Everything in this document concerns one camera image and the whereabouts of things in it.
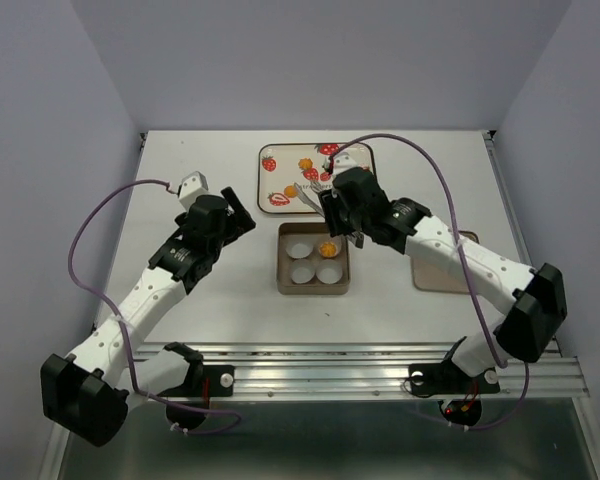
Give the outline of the orange cookie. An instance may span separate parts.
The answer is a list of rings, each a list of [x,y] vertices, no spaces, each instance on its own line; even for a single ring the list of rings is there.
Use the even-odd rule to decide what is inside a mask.
[[[340,247],[334,241],[324,241],[318,245],[318,252],[323,258],[335,258],[340,251]]]
[[[313,167],[313,162],[310,158],[302,158],[299,160],[298,166],[301,170],[308,170]]]
[[[295,198],[297,196],[297,191],[293,185],[289,185],[284,188],[283,194],[288,198]]]

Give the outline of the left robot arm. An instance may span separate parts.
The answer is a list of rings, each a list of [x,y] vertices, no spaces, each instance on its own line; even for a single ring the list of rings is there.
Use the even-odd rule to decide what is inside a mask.
[[[52,354],[41,366],[44,415],[96,447],[148,400],[164,404],[172,429],[185,435],[199,433],[211,416],[242,420],[234,410],[210,407],[213,394],[232,394],[233,366],[207,368],[202,353],[180,342],[141,363],[133,358],[160,320],[211,273],[223,248],[256,226],[232,188],[212,195],[198,174],[175,194],[184,209],[177,228],[130,293],[115,303],[98,292],[110,315],[68,354]]]

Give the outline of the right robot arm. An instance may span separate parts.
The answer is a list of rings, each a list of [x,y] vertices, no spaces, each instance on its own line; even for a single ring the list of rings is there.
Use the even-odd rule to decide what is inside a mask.
[[[336,175],[319,202],[333,236],[362,234],[465,282],[472,301],[485,299],[501,315],[457,341],[440,364],[440,378],[462,390],[484,371],[511,359],[537,362],[567,316],[562,272],[509,260],[459,234],[424,205],[391,200],[370,171]]]

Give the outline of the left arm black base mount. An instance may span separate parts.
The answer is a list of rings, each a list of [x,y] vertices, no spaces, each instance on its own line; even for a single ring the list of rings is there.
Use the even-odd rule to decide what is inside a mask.
[[[186,406],[210,409],[213,398],[233,395],[234,371],[231,365],[190,367],[183,383],[163,391],[161,396],[170,400],[185,399]],[[167,406],[165,413],[168,421],[189,431],[198,431],[210,418],[209,414],[185,412],[172,406]]]

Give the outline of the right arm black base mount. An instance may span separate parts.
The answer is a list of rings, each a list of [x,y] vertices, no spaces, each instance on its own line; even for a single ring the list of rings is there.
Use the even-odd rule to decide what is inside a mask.
[[[483,395],[501,391],[494,369],[470,377],[450,360],[409,366],[403,389],[420,399],[439,397],[439,411],[452,426],[474,427],[482,416]]]

